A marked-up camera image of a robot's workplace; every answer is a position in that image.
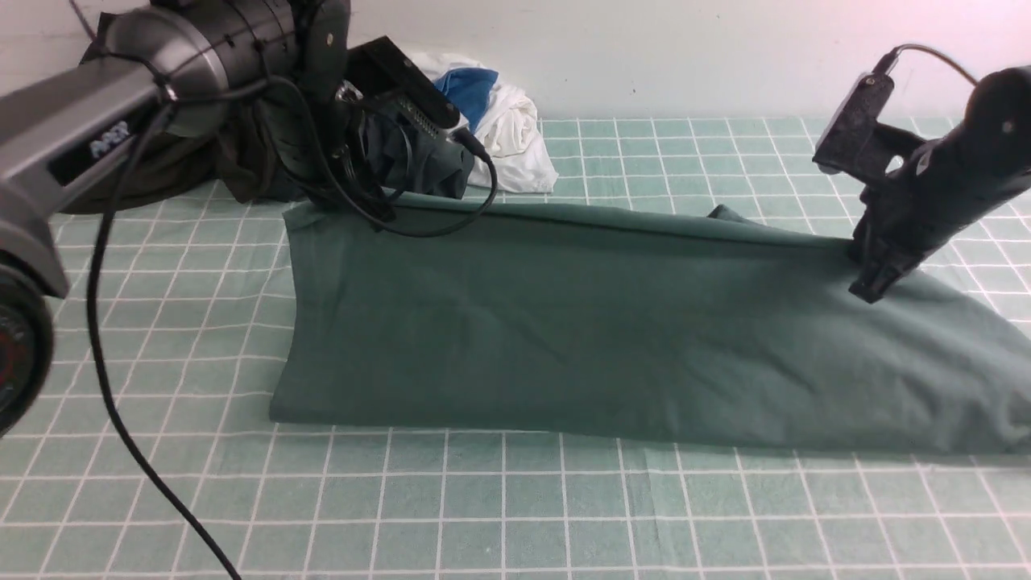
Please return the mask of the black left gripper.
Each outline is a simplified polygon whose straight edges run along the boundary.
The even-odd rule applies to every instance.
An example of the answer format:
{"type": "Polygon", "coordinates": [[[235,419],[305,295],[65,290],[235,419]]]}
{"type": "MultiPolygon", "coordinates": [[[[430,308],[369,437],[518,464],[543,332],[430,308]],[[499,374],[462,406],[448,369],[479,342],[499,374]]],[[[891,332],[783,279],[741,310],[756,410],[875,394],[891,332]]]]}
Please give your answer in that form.
{"type": "Polygon", "coordinates": [[[361,208],[377,221],[393,220],[383,187],[354,161],[361,115],[337,96],[350,63],[350,1],[291,1],[290,7],[298,56],[282,77],[292,86],[276,82],[260,102],[273,150],[317,208],[361,208]]]}

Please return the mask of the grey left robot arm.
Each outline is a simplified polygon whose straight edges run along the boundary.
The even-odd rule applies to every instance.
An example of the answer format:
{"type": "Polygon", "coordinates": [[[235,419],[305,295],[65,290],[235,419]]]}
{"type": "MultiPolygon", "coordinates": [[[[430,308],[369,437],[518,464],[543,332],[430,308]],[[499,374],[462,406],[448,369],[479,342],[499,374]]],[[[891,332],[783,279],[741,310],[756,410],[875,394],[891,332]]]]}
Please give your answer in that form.
{"type": "Polygon", "coordinates": [[[210,135],[258,102],[284,170],[331,198],[317,127],[345,80],[350,1],[151,1],[119,15],[101,55],[2,99],[2,430],[23,418],[54,356],[49,296],[69,285],[49,219],[130,166],[160,132],[210,135]]]}

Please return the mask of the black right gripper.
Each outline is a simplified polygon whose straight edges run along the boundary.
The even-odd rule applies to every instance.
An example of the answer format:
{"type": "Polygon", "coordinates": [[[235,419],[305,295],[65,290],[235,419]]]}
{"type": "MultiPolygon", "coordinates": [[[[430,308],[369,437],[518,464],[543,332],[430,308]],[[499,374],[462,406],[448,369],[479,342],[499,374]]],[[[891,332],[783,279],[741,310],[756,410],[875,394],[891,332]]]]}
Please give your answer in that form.
{"type": "Polygon", "coordinates": [[[964,117],[865,187],[850,255],[850,291],[873,304],[959,232],[1029,187],[1030,72],[997,71],[975,86],[964,117]]]}

